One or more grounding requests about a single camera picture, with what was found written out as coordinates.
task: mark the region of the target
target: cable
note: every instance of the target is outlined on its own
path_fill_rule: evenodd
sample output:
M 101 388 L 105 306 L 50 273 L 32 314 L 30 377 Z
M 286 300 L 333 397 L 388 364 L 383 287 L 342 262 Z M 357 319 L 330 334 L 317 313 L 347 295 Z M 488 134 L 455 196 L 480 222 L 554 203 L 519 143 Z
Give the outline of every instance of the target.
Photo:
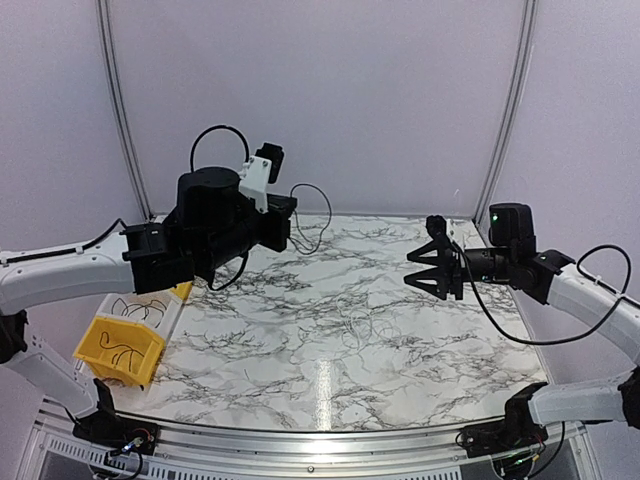
M 69 410 L 65 408 L 64 411 L 67 412 L 67 417 L 69 417 L 69 420 L 71 420 L 76 427 L 78 427 L 80 430 L 82 430 L 85 433 L 90 433 L 87 427 L 82 425 L 76 417 L 71 415 L 71 412 Z
M 154 303 L 158 303 L 162 308 L 155 306 Z M 120 313 L 116 313 L 116 306 L 118 304 L 121 304 L 123 306 L 122 311 Z M 158 319 L 158 322 L 156 323 L 156 325 L 153 327 L 153 328 L 158 328 L 162 323 L 162 319 L 164 318 L 164 315 L 167 313 L 167 306 L 164 304 L 164 302 L 162 302 L 161 300 L 158 300 L 157 298 L 151 299 L 151 301 L 148 303 L 137 303 L 137 302 L 127 303 L 124 301 L 122 297 L 118 297 L 111 304 L 111 315 L 118 315 L 120 317 L 132 318 L 133 314 L 136 312 L 139 312 L 140 310 L 144 310 L 144 315 L 142 316 L 142 318 L 137 318 L 136 320 L 138 321 L 141 320 L 144 323 L 147 322 L 147 319 L 151 314 L 151 310 L 155 310 L 156 312 L 158 312 L 160 314 L 160 318 Z
M 140 355 L 142 358 L 144 358 L 144 354 L 142 352 L 140 352 L 139 350 L 136 350 L 135 348 L 133 348 L 131 345 L 127 345 L 126 343 L 119 343 L 118 345 L 114 345 L 112 347 L 108 347 L 106 344 L 109 343 L 109 332 L 102 332 L 100 334 L 100 341 L 98 342 L 98 345 L 100 345 L 100 347 L 102 347 L 104 350 L 113 350 L 114 348 L 120 348 L 120 347 L 125 347 L 125 350 L 123 350 L 122 352 L 120 352 L 119 354 L 116 353 L 114 354 L 113 358 L 111 359 L 111 363 L 114 364 L 116 367 L 118 366 L 118 364 L 120 363 L 120 360 L 122 360 L 123 355 L 127 354 L 127 353 L 131 353 L 131 356 L 129 357 L 129 371 L 131 371 L 132 368 L 132 361 L 133 361 L 133 354 L 137 353 L 138 355 Z
M 135 472 L 133 472 L 131 475 L 126 476 L 126 477 L 121 477 L 119 473 L 113 474 L 113 473 L 107 472 L 107 471 L 96 472 L 89 463 L 87 463 L 87 466 L 89 467 L 89 470 L 91 470 L 91 473 L 93 474 L 93 478 L 97 478 L 97 479 L 101 479 L 101 480 L 106 480 L 106 479 L 111 479 L 111 480 L 134 480 L 135 478 L 138 477 L 138 475 L 140 475 L 140 472 L 142 472 L 142 467 L 144 466 L 144 459 L 142 458 L 142 454 L 137 450 L 134 450 L 134 452 L 138 454 L 138 468 L 136 468 Z M 106 462 L 107 462 L 107 456 L 105 455 L 104 464 L 106 466 L 109 466 Z
M 318 191 L 320 195 L 322 195 L 322 197 L 324 198 L 325 202 L 327 202 L 327 208 L 329 209 L 329 219 L 327 220 L 327 223 L 322 228 L 322 230 L 320 230 L 320 235 L 318 236 L 318 242 L 316 243 L 315 247 L 313 246 L 313 242 L 309 240 L 309 238 L 307 238 L 304 233 L 302 233 L 302 229 L 300 228 L 300 222 L 298 220 L 297 209 L 293 211 L 293 215 L 296 219 L 296 230 L 298 230 L 298 233 L 300 234 L 300 236 L 305 241 L 309 242 L 311 246 L 309 247 L 307 245 L 304 245 L 300 240 L 296 240 L 292 237 L 290 237 L 289 240 L 291 240 L 291 243 L 293 244 L 294 248 L 298 251 L 300 255 L 312 255 L 316 253 L 320 248 L 320 245 L 322 244 L 322 235 L 327 230 L 327 228 L 329 228 L 329 225 L 331 225 L 331 220 L 333 218 L 333 209 L 331 208 L 331 201 L 329 201 L 329 197 L 327 197 L 327 195 L 322 191 L 320 187 L 317 187 L 311 183 L 296 183 L 293 187 L 291 187 L 291 191 L 289 192 L 289 197 L 293 197 L 293 192 L 295 192 L 296 189 L 299 187 L 309 187 Z
M 118 218 L 115 222 L 113 222 L 113 224 L 109 228 L 107 228 L 104 232 L 102 232 L 98 237 L 96 237 L 95 239 L 91 240 L 88 243 L 85 243 L 84 245 L 82 245 L 81 248 L 83 250 L 87 250 L 89 248 L 95 247 L 100 242 L 102 242 L 105 238 L 107 238 L 107 236 L 109 236 L 109 234 L 115 230 L 118 224 L 122 225 L 123 228 L 127 228 L 127 224 L 124 223 L 124 221 L 121 218 Z M 18 263 L 18 262 L 26 262 L 27 260 L 39 260 L 41 258 L 58 257 L 60 255 L 69 255 L 70 253 L 76 253 L 76 249 L 63 248 L 62 250 L 32 253 L 30 255 L 24 255 L 21 257 L 7 258 L 7 263 Z
M 543 341 L 527 340 L 527 339 L 524 339 L 524 338 L 518 338 L 518 337 L 514 337 L 513 335 L 510 335 L 509 333 L 504 331 L 502 329 L 502 327 L 500 327 L 500 325 L 498 325 L 498 322 L 496 322 L 496 320 L 493 318 L 493 316 L 491 315 L 491 313 L 487 309 L 487 306 L 484 304 L 484 302 L 482 301 L 482 298 L 480 297 L 480 293 L 478 292 L 478 288 L 476 287 L 476 283 L 473 280 L 473 273 L 471 272 L 471 266 L 469 264 L 469 258 L 464 253 L 464 250 L 462 250 L 462 248 L 460 248 L 460 246 L 458 244 L 453 242 L 452 245 L 455 248 L 455 250 L 464 258 L 464 264 L 465 264 L 465 268 L 467 270 L 467 273 L 469 275 L 469 279 L 470 279 L 470 283 L 471 283 L 471 289 L 473 290 L 473 294 L 475 295 L 476 299 L 478 300 L 478 304 L 480 304 L 480 308 L 482 309 L 484 314 L 487 316 L 487 318 L 493 324 L 493 326 L 496 328 L 496 330 L 498 330 L 498 332 L 500 332 L 501 335 L 503 335 L 507 339 L 511 340 L 512 342 L 520 343 L 522 345 L 534 345 L 534 346 L 540 346 L 540 347 L 550 346 L 550 345 L 562 345 L 562 344 L 566 344 L 566 343 L 575 342 L 577 340 L 582 340 L 583 338 L 588 337 L 589 335 L 591 335 L 594 332 L 596 332 L 609 319 L 609 317 L 611 317 L 611 315 L 616 310 L 616 308 L 618 308 L 618 305 L 620 305 L 620 303 L 622 303 L 622 301 L 625 300 L 624 293 L 626 293 L 627 287 L 629 286 L 629 282 L 631 281 L 631 271 L 632 271 L 631 258 L 629 257 L 627 252 L 625 252 L 622 248 L 618 247 L 617 245 L 600 245 L 598 247 L 592 248 L 587 253 L 585 253 L 582 257 L 580 257 L 580 260 L 578 260 L 577 266 L 580 266 L 582 264 L 582 262 L 584 260 L 586 260 L 591 254 L 593 254 L 593 253 L 595 253 L 595 252 L 597 252 L 599 250 L 612 249 L 612 250 L 616 250 L 616 251 L 622 253 L 622 255 L 624 256 L 624 259 L 627 262 L 627 275 L 626 275 L 622 290 L 620 290 L 620 296 L 618 297 L 618 299 L 614 302 L 614 304 L 609 309 L 609 311 L 607 311 L 607 313 L 604 315 L 604 317 L 602 317 L 602 320 L 600 320 L 598 323 L 596 323 L 593 327 L 591 327 L 589 330 L 587 330 L 584 333 L 581 333 L 579 335 L 575 335 L 573 337 L 561 338 L 559 340 L 543 340 Z M 593 277 L 590 278 L 590 276 L 585 275 L 585 272 L 583 270 L 578 268 L 578 271 L 582 275 L 584 275 L 586 278 L 588 278 L 590 280 L 595 280 Z
M 191 155 L 189 156 L 189 167 L 191 168 L 191 172 L 194 171 L 193 162 L 195 159 L 196 146 L 203 137 L 216 130 L 229 130 L 230 132 L 235 133 L 242 141 L 242 146 L 244 147 L 244 163 L 247 163 L 249 161 L 249 144 L 247 143 L 247 139 L 244 138 L 242 132 L 230 125 L 214 125 L 213 127 L 207 128 L 204 132 L 198 135 L 198 138 L 196 138 L 196 140 L 193 142 L 193 145 L 191 146 Z
M 249 252 L 243 253 L 242 254 L 242 264 L 240 264 L 240 268 L 238 269 L 236 274 L 233 276 L 233 278 L 231 280 L 229 280 L 227 283 L 225 283 L 224 285 L 222 285 L 220 287 L 216 287 L 216 288 L 213 288 L 213 280 L 211 280 L 211 290 L 213 290 L 214 292 L 220 292 L 220 291 L 224 290 L 225 288 L 230 287 L 231 285 L 236 283 L 236 281 L 244 273 L 244 269 L 247 267 L 247 261 L 248 260 L 249 260 Z
M 560 450 L 562 450 L 562 444 L 564 443 L 565 433 L 566 433 L 566 426 L 564 422 L 562 422 L 562 433 L 560 434 L 560 441 L 558 442 L 558 447 L 556 448 L 556 451 L 553 452 L 553 455 L 551 455 L 551 458 L 549 459 L 549 461 L 545 463 L 542 467 L 540 467 L 537 472 L 534 472 L 531 475 L 529 475 L 529 478 L 535 478 L 538 475 L 540 475 L 544 470 L 547 469 L 549 465 L 551 465 L 551 462 L 553 462 L 556 459 L 556 457 L 560 453 Z

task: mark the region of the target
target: yellow plastic bin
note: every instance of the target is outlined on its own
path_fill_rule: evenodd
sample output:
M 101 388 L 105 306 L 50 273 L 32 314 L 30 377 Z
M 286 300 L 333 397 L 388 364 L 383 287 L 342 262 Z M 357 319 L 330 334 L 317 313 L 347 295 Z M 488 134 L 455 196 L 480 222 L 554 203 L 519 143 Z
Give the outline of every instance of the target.
M 173 287 L 171 289 L 171 293 L 173 293 L 176 297 L 180 298 L 183 302 L 187 301 L 189 298 L 189 294 L 191 293 L 191 287 L 193 286 L 193 282 L 185 282 Z
M 126 385 L 148 385 L 165 342 L 144 325 L 95 317 L 73 356 L 99 378 L 115 378 Z

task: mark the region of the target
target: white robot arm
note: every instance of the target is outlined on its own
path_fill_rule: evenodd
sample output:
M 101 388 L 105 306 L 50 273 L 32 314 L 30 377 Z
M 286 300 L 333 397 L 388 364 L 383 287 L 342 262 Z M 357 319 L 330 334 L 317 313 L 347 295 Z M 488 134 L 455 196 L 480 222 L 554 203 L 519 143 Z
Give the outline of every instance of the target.
M 408 275 L 405 282 L 441 299 L 449 294 L 461 299 L 463 283 L 470 282 L 480 302 L 476 282 L 509 285 L 579 319 L 590 327 L 589 333 L 597 330 L 635 365 L 640 365 L 638 302 L 601 282 L 579 267 L 580 262 L 576 264 L 560 252 L 538 253 L 528 206 L 492 205 L 490 218 L 489 238 L 494 247 L 484 249 L 464 249 L 463 242 L 455 238 L 442 217 L 427 218 L 427 230 L 433 240 L 407 258 L 433 268 Z M 559 345 L 587 336 L 546 342 L 517 339 L 501 329 L 482 302 L 481 307 L 503 335 L 520 343 Z M 640 368 L 603 380 L 530 385 L 506 403 L 503 420 L 463 429 L 461 445 L 469 456 L 499 453 L 515 444 L 533 444 L 537 437 L 546 439 L 544 426 L 562 421 L 621 421 L 640 428 Z
M 246 260 L 256 244 L 283 251 L 297 201 L 266 193 L 283 158 L 280 147 L 265 144 L 239 174 L 207 167 L 182 175 L 176 208 L 162 223 L 114 233 L 116 222 L 88 243 L 0 252 L 0 364 L 59 401 L 80 438 L 119 445 L 133 440 L 136 428 L 154 430 L 118 417 L 108 387 L 53 350 L 28 324 L 25 309 L 100 293 L 164 290 L 195 276 L 212 287 L 216 268 L 235 257 Z M 153 442 L 145 448 L 151 453 Z

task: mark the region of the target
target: white marble surface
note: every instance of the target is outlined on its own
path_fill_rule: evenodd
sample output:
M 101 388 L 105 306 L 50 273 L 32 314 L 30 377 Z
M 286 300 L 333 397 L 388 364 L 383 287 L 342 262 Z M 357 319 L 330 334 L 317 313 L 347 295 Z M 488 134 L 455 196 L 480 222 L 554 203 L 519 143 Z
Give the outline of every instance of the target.
M 303 217 L 304 232 L 317 238 L 325 220 Z M 468 247 L 482 246 L 471 222 L 456 228 Z M 405 285 L 404 275 L 424 267 L 406 254 L 426 241 L 424 219 L 334 217 L 311 256 L 256 247 L 237 284 L 194 287 L 153 384 L 144 392 L 112 385 L 117 407 L 298 431 L 502 414 L 513 393 L 545 379 L 536 351 L 501 338 L 469 289 L 456 302 Z M 506 289 L 480 291 L 507 331 L 527 336 Z

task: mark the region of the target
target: white wall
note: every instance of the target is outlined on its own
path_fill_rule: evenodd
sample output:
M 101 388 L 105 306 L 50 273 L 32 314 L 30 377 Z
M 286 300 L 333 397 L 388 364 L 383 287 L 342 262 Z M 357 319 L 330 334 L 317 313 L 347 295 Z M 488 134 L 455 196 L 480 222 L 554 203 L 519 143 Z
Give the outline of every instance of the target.
M 540 2 L 524 98 L 494 201 L 531 205 L 539 249 L 578 258 L 616 243 L 640 266 L 640 4 Z M 615 253 L 587 267 L 620 286 Z M 637 274 L 631 294 L 640 297 Z M 519 297 L 539 339 L 584 331 L 571 317 Z M 599 336 L 542 350 L 559 383 L 632 368 Z M 604 478 L 637 480 L 640 432 L 591 429 Z
M 191 144 L 228 123 L 286 152 L 277 191 L 320 185 L 339 212 L 473 213 L 497 135 L 522 1 L 114 2 L 131 128 L 168 211 Z M 217 133 L 197 164 L 238 169 Z M 301 192 L 301 209 L 323 210 Z
M 118 216 L 139 221 L 108 100 L 91 1 L 0 7 L 0 245 L 88 239 Z M 67 357 L 99 298 L 33 308 L 30 322 Z M 0 368 L 0 479 L 14 478 L 40 394 Z

